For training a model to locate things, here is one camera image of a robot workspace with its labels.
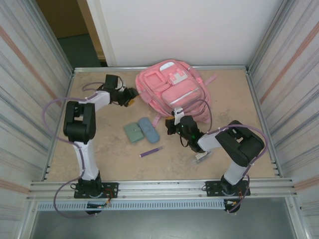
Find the corrugated metal wall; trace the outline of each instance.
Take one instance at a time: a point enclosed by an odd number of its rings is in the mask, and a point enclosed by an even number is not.
[[[0,238],[14,237],[32,180],[41,180],[52,137],[46,102],[66,95],[71,69],[33,1],[0,1]],[[55,129],[61,104],[47,114]]]
[[[313,237],[319,237],[319,1],[296,0],[252,81],[283,174],[292,177]]]

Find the gray floor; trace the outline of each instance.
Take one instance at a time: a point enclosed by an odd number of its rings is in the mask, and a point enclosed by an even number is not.
[[[89,34],[60,38],[58,42],[72,68],[101,67]]]
[[[32,235],[33,239],[296,238],[284,199],[246,199],[237,215],[222,210],[109,211],[72,220],[56,212],[39,212]]]

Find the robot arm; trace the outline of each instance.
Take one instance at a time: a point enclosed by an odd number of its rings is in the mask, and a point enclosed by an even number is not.
[[[63,132],[73,146],[82,173],[82,160],[85,165],[84,175],[78,181],[79,194],[97,197],[102,193],[102,182],[99,169],[94,158],[93,138],[96,132],[95,112],[100,108],[116,102],[120,106],[128,107],[138,95],[137,90],[126,88],[122,79],[115,75],[106,75],[105,83],[97,92],[85,101],[69,101],[66,105]]]
[[[233,195],[243,179],[250,162],[259,155],[265,147],[264,142],[248,128],[230,127],[213,134],[201,132],[192,116],[179,117],[180,109],[173,112],[175,118],[166,119],[168,134],[178,133],[187,140],[187,145],[197,153],[207,152],[213,148],[223,147],[232,162],[221,178],[221,187],[225,195]],[[234,120],[229,125],[241,124]]]

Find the green wallet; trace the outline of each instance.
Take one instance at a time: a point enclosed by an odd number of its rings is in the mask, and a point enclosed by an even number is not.
[[[135,143],[144,138],[141,128],[135,122],[124,126],[124,131],[131,143]]]

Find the purple pen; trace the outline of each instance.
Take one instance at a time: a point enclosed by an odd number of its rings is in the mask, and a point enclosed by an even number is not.
[[[149,154],[151,154],[151,153],[155,153],[155,152],[161,150],[162,148],[164,148],[164,146],[161,146],[161,147],[152,149],[152,150],[147,151],[147,152],[145,152],[145,153],[141,153],[141,154],[140,154],[140,157],[142,158],[142,157],[144,157],[144,156],[146,156],[146,155],[149,155]]]

